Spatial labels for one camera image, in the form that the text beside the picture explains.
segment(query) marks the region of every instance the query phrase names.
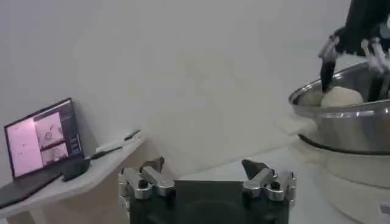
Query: metal bowl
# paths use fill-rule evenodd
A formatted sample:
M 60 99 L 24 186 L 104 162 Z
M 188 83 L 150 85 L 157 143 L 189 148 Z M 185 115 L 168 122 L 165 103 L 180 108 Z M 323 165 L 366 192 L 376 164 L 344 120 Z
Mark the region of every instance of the metal bowl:
M 358 91 L 367 99 L 373 74 L 367 63 L 349 67 L 333 76 L 333 85 Z M 289 102 L 299 116 L 317 123 L 318 129 L 300 134 L 305 142 L 322 149 L 359 155 L 390 155 L 390 100 L 347 107 L 321 108 L 313 102 L 321 91 L 321 80 L 296 91 Z

